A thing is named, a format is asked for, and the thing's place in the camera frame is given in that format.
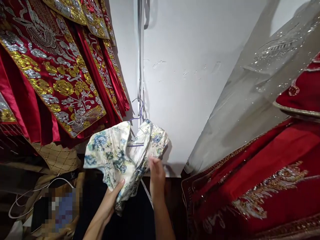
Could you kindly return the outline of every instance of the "dark fabric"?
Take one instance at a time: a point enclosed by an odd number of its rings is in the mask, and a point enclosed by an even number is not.
[[[83,239],[107,191],[108,187],[102,182],[102,177],[103,175],[99,174],[84,183],[80,218],[73,236],[74,240]],[[141,183],[137,195],[127,201],[122,217],[113,214],[102,239],[156,239],[153,209]]]

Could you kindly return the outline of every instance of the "hanging garment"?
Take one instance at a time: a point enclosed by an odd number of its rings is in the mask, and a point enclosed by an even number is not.
[[[269,37],[266,23],[278,2],[267,4],[189,156],[192,174],[285,120],[287,115],[272,103],[320,48],[320,5],[316,0],[306,5]]]
[[[320,53],[292,81],[290,87],[277,97],[274,105],[288,115],[319,122],[319,78]]]
[[[320,168],[314,161],[319,151],[320,124],[288,119],[184,180],[189,238],[319,235],[320,198],[312,191],[320,186]],[[197,201],[196,195],[211,182],[216,184]]]
[[[72,148],[101,125],[121,122],[129,109],[119,84],[117,96],[110,81],[110,72],[116,76],[116,71],[106,67],[99,45],[98,37],[108,41],[112,31],[110,20],[105,25],[106,10],[103,15],[97,2],[82,3],[72,7],[72,13],[81,13],[75,19],[64,15],[74,22],[56,13],[65,11],[61,4],[52,11],[40,0],[0,3],[0,91],[31,142]],[[99,25],[90,19],[98,19]]]
[[[103,182],[113,190],[124,178],[115,205],[120,216],[124,203],[137,193],[137,186],[148,170],[148,158],[159,158],[169,142],[167,133],[146,119],[133,141],[130,122],[122,122],[94,134],[87,145],[84,168],[97,168],[104,177]]]

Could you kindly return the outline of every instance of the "gold lattice fabric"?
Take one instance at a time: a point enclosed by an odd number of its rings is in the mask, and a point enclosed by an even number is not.
[[[55,143],[50,143],[45,146],[41,146],[40,143],[32,143],[32,146],[54,173],[71,172],[79,166],[78,163],[80,160],[74,148],[63,148],[61,145],[57,146]]]

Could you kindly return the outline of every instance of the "finger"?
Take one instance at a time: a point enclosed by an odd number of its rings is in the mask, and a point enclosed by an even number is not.
[[[163,171],[162,162],[158,161],[154,163],[154,169],[156,170],[157,174],[161,173],[161,171]]]
[[[161,162],[161,160],[159,158],[155,158],[153,156],[150,156],[149,159],[152,160],[153,163]]]
[[[153,159],[151,157],[149,157],[148,165],[149,165],[150,171],[152,171],[154,164],[153,164]]]
[[[114,200],[116,200],[116,198],[117,198],[119,192],[121,191],[121,188],[123,187],[124,183],[125,183],[125,179],[122,179],[122,180],[118,183],[118,185],[113,189],[113,191],[112,191],[112,193],[111,193],[111,196],[112,196],[112,198],[113,198]]]

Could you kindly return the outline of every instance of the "blue floral blouse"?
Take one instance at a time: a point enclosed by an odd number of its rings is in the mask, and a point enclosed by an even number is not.
[[[169,142],[167,133],[146,119],[133,141],[130,136],[130,122],[95,133],[86,148],[84,168],[97,168],[103,172],[103,182],[113,190],[124,178],[115,211],[121,216],[124,203],[137,194],[139,182],[148,170],[148,158],[159,158]]]

